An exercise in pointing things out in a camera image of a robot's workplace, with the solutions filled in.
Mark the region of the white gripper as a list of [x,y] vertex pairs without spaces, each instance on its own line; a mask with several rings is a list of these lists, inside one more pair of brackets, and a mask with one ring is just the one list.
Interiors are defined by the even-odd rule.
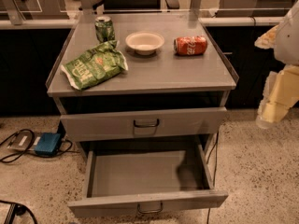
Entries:
[[[276,101],[270,102],[270,93],[275,86]],[[286,65],[279,73],[271,71],[263,87],[256,117],[256,125],[269,129],[278,124],[288,113],[287,109],[299,101],[299,66]]]

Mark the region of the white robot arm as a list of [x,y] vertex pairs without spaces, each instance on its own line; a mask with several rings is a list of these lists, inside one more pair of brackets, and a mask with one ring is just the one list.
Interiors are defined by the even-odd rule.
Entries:
[[256,124],[268,129],[281,122],[299,101],[299,1],[254,45],[272,49],[275,59],[285,64],[279,72],[270,72],[264,84]]

